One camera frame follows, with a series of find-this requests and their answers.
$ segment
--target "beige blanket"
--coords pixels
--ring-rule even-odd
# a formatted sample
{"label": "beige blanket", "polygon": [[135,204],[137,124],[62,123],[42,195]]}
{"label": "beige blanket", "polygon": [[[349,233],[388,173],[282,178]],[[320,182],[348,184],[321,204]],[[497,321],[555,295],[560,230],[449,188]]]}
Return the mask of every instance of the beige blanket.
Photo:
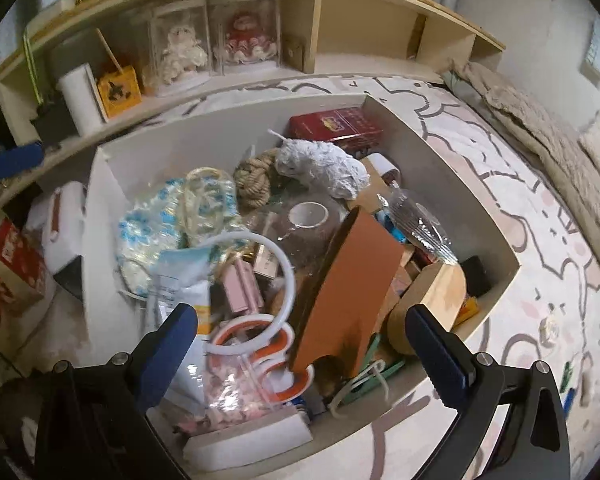
{"label": "beige blanket", "polygon": [[454,71],[482,96],[516,144],[539,159],[600,262],[600,172],[578,145],[574,128],[478,63]]}

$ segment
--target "paper towel roll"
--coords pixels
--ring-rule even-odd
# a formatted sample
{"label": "paper towel roll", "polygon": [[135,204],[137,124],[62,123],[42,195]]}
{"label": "paper towel roll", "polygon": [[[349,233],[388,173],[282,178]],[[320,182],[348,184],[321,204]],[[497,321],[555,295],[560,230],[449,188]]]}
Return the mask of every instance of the paper towel roll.
{"label": "paper towel roll", "polygon": [[58,80],[58,89],[64,96],[81,137],[93,135],[104,123],[96,101],[97,97],[94,94],[92,80],[93,74],[88,63],[74,68]]}
{"label": "paper towel roll", "polygon": [[400,170],[390,163],[382,153],[369,153],[366,158],[387,185],[391,180],[395,180],[400,185]]}

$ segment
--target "white storage box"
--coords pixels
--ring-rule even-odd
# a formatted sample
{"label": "white storage box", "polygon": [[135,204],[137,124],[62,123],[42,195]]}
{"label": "white storage box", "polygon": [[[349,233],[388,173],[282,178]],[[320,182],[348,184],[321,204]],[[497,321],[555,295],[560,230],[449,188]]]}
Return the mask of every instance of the white storage box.
{"label": "white storage box", "polygon": [[[364,94],[295,96],[207,112],[104,144],[91,170],[84,233],[84,306],[93,362],[106,362],[119,351],[131,352],[139,340],[141,313],[122,288],[116,272],[116,225],[134,195],[148,184],[183,176],[200,166],[231,174],[251,144],[256,153],[276,143],[267,128],[282,132],[289,117],[320,110],[363,105],[365,114],[384,129],[381,151],[393,159],[403,182],[427,196],[452,239],[460,260],[480,257],[493,288],[478,299],[480,313],[460,325],[466,340],[491,313],[512,282],[519,263],[485,208],[429,145],[385,106]],[[391,403],[397,404],[425,379],[422,367],[407,364],[389,379]],[[366,426],[389,407],[382,388],[344,406],[344,419],[320,416],[312,442],[250,466],[205,478],[253,478],[333,445]]]}

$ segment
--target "white storage container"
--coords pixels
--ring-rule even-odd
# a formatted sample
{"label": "white storage container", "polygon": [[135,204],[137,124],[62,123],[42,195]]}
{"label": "white storage container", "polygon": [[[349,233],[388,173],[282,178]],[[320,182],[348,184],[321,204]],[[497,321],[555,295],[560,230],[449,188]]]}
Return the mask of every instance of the white storage container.
{"label": "white storage container", "polygon": [[280,66],[280,0],[209,0],[218,72]]}
{"label": "white storage container", "polygon": [[[122,288],[116,269],[116,225],[134,195],[148,184],[183,176],[192,168],[211,166],[232,173],[248,147],[271,148],[289,117],[320,110],[363,106],[365,115],[384,130],[380,146],[400,169],[403,182],[435,206],[460,260],[480,257],[493,288],[478,298],[480,313],[456,329],[462,340],[484,322],[512,282],[519,263],[493,219],[446,162],[407,124],[364,94],[285,97],[236,105],[141,130],[99,147],[91,170],[84,233],[84,307],[93,362],[101,364],[119,351],[131,352],[139,341],[141,311]],[[389,379],[390,402],[396,405],[426,378],[409,361]],[[335,444],[366,426],[390,406],[382,388],[343,406],[344,419],[320,416],[312,425],[312,442],[253,465],[215,472],[204,478],[253,478]]]}

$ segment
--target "wall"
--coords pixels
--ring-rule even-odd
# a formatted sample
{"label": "wall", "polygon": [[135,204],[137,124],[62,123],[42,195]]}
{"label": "wall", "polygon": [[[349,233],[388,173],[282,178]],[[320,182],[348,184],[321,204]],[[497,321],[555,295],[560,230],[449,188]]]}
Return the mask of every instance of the wall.
{"label": "wall", "polygon": [[580,72],[597,12],[588,0],[459,0],[458,13],[507,45],[498,71],[574,127],[600,108]]}

